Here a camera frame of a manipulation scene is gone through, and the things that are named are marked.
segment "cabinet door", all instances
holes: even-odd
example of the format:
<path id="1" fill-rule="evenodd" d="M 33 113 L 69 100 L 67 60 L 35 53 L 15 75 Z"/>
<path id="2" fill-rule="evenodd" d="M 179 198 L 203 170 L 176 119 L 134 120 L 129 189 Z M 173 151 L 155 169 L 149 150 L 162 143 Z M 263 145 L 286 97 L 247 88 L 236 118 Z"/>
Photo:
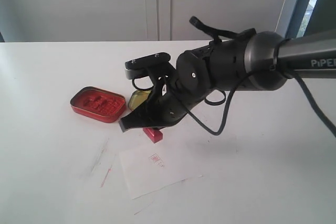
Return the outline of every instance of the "cabinet door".
<path id="1" fill-rule="evenodd" d="M 27 41 L 157 40 L 156 0 L 10 0 Z"/>
<path id="2" fill-rule="evenodd" d="M 255 27 L 257 31 L 275 31 L 279 25 L 285 26 L 286 31 L 295 0 L 286 1 L 171 0 L 171 38 L 209 39 L 189 24 L 188 20 L 193 15 L 210 26 L 235 32 L 251 27 Z M 280 19 L 281 13 L 286 15 L 285 19 Z"/>

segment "red ink pad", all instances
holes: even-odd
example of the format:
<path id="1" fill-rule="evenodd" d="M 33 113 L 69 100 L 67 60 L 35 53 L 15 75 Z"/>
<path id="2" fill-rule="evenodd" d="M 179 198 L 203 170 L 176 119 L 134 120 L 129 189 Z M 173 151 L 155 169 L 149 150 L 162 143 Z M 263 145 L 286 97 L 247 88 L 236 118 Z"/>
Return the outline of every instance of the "red ink pad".
<path id="1" fill-rule="evenodd" d="M 154 130 L 152 128 L 143 128 L 142 130 L 152 140 L 153 143 L 157 143 L 163 138 L 163 134 L 161 131 Z"/>
<path id="2" fill-rule="evenodd" d="M 104 123 L 116 121 L 126 109 L 125 97 L 94 87 L 80 90 L 70 104 L 76 113 Z"/>

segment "red stamp mark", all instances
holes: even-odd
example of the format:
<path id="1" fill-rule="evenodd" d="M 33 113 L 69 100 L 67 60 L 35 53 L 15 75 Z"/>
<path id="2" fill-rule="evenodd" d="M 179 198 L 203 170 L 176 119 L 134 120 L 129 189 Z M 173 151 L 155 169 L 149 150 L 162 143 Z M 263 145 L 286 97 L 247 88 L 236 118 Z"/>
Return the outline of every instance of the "red stamp mark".
<path id="1" fill-rule="evenodd" d="M 164 163 L 163 161 L 160 159 L 160 157 L 158 156 L 158 154 L 153 154 L 152 156 L 149 157 L 149 160 L 161 167 L 164 167 Z"/>

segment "white table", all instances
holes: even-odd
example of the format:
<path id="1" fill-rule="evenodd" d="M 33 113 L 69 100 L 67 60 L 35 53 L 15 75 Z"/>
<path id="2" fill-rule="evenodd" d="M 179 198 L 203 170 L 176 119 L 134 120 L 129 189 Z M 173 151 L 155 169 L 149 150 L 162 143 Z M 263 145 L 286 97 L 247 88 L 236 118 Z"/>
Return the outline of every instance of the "white table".
<path id="1" fill-rule="evenodd" d="M 213 166 L 130 199 L 118 153 L 150 140 L 76 114 L 69 101 L 85 86 L 129 99 L 125 61 L 166 51 L 175 65 L 204 44 L 0 44 L 0 223 L 335 223 L 336 140 L 293 80 L 274 92 L 238 92 L 219 137 L 188 116 L 164 129 L 163 141 L 188 141 Z M 336 81 L 307 84 L 336 122 Z M 193 111 L 218 128 L 222 108 Z"/>

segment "robotic arm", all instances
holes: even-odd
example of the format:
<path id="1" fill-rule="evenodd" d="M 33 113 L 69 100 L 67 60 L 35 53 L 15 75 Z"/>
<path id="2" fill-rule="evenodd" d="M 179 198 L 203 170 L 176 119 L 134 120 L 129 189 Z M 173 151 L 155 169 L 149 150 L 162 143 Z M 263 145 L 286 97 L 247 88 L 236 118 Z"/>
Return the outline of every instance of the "robotic arm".
<path id="1" fill-rule="evenodd" d="M 176 69 L 169 64 L 170 55 L 163 52 L 125 63 L 127 77 L 134 87 L 136 79 L 146 76 L 150 77 L 153 87 L 147 89 L 151 90 L 147 100 L 120 120 L 123 132 L 132 128 L 159 130 L 174 126 L 189 114 L 210 133 L 219 135 L 236 90 L 276 90 L 287 79 L 295 78 L 305 91 L 307 86 L 302 78 L 336 78 L 336 30 L 287 40 L 269 31 L 256 33 L 249 29 L 236 34 L 218 30 L 204 25 L 196 17 L 192 17 L 190 23 L 213 40 L 207 46 L 182 53 Z M 220 36 L 230 40 L 221 41 Z M 224 94 L 222 101 L 206 99 L 214 90 Z M 230 91 L 227 99 L 225 91 Z M 310 99 L 307 95 L 307 98 L 315 112 L 322 113 L 318 116 L 325 117 L 321 119 L 327 120 L 323 122 L 335 134 L 335 126 L 312 96 Z M 203 100 L 209 105 L 221 105 L 226 101 L 217 132 L 207 128 L 190 112 Z"/>

